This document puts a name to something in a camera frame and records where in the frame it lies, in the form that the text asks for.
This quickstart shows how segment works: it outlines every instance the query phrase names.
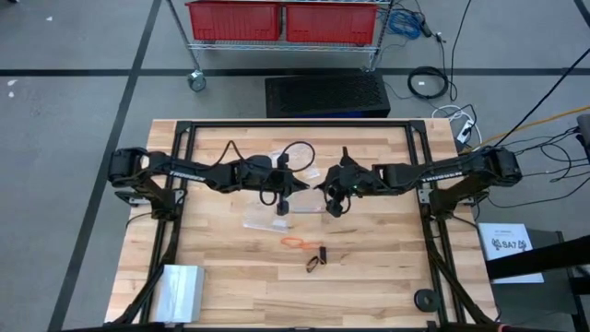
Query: robotic arm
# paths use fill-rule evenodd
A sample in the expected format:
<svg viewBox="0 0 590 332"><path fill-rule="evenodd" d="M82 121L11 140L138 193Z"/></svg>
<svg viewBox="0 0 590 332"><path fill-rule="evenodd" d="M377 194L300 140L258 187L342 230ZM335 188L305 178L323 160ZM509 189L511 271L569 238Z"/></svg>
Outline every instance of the robotic arm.
<svg viewBox="0 0 590 332"><path fill-rule="evenodd" d="M428 164L374 164L369 171L360 166L343 148L340 163L332 166L323 183L316 188L324 191L326 210L334 217L347 213L352 196L397 196L418 187L459 176L466 178L448 189L429 193L431 213L449 218L463 199L475 196L491 185L513 186L523 175L516 157L505 148L485 147L456 158ZM348 199L345 210L342 201Z"/></svg>
<svg viewBox="0 0 590 332"><path fill-rule="evenodd" d="M142 167L142 160L147 159L147 167ZM183 198L180 189L159 187L151 177L153 175L170 175L190 181L206 184L210 189L223 194L238 190L253 190L261 193L273 193L273 205L277 201L277 214L289 212L285 200L292 193L309 188L309 185L297 180L287 166L289 155L283 153L277 160L277 168L272 167L269 157L255 155L228 163L204 165L189 160L177 160L163 152L148 152L143 148L121 148L113 152L109 165L109 181L115 188L131 187L134 192L117 192L119 198L130 205L146 200L152 206L153 219L174 220L178 217L177 203Z"/></svg>

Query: red bin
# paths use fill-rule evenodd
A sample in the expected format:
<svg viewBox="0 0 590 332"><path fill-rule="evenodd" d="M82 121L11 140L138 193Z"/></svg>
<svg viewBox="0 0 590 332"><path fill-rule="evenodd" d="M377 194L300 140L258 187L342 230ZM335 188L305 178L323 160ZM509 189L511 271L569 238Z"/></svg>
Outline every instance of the red bin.
<svg viewBox="0 0 590 332"><path fill-rule="evenodd" d="M287 5L287 41L372 43L377 6Z"/></svg>
<svg viewBox="0 0 590 332"><path fill-rule="evenodd" d="M196 1L186 5L196 40L278 40L278 4Z"/></svg>

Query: white label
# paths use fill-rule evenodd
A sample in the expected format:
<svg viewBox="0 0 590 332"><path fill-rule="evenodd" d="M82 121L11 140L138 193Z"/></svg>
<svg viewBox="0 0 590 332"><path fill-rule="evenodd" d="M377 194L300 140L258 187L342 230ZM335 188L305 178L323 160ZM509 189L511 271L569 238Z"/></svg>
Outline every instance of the white label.
<svg viewBox="0 0 590 332"><path fill-rule="evenodd" d="M184 179L195 180L195 181L198 181L198 182L203 182L205 180L204 177L200 177L200 176L196 176L196 175L191 175L191 174L184 174L184 173L175 172L175 171L170 171L170 175L176 176L176 177L181 177L181 178L184 178Z"/></svg>

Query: power strip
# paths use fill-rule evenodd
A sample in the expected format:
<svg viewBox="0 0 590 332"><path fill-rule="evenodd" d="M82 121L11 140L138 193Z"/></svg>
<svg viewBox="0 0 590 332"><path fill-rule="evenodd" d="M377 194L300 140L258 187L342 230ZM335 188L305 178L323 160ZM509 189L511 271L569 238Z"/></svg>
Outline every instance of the power strip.
<svg viewBox="0 0 590 332"><path fill-rule="evenodd" d="M467 142L467 139L469 138L469 132L470 129L473 127L475 123L472 120L467 120L467 122L465 122L465 125L463 125L463 129L461 129L461 132L459 133L459 135L457 135L457 140L463 144L465 144Z"/></svg>

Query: wooden table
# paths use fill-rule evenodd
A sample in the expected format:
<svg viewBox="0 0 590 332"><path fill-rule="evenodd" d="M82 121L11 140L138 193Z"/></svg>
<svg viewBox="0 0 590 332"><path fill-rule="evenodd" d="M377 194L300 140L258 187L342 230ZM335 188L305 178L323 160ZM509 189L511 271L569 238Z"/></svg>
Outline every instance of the wooden table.
<svg viewBox="0 0 590 332"><path fill-rule="evenodd" d="M433 158L456 156L448 121L425 122ZM147 149L171 153L175 125L174 120L154 121ZM281 150L294 140L312 143L321 176L305 180L309 184L321 182L327 168L338 163L342 146L367 168L373 163L409 163L404 131L378 127L198 128L193 160L213 163L230 139L246 157ZM231 150L224 160L236 159ZM163 186L163 177L157 181ZM436 314L423 313L413 303L416 290L432 288L415 191L353 198L352 209L340 219L326 213L288 214L288 236L322 241L327 247L328 264L311 274L304 265L315 251L282 245L285 234L243 227L244 214L257 195L223 195L189 183L177 264L204 267L206 282L201 320L188 326L421 327L437 320ZM146 211L149 207L133 208L131 216ZM262 213L273 212L268 207ZM473 220L468 207L459 207L455 214ZM143 286L156 224L146 217L129 226L106 321L121 314ZM477 233L456 220L447 225L457 276L493 319L496 309ZM445 301L454 321L447 288Z"/></svg>

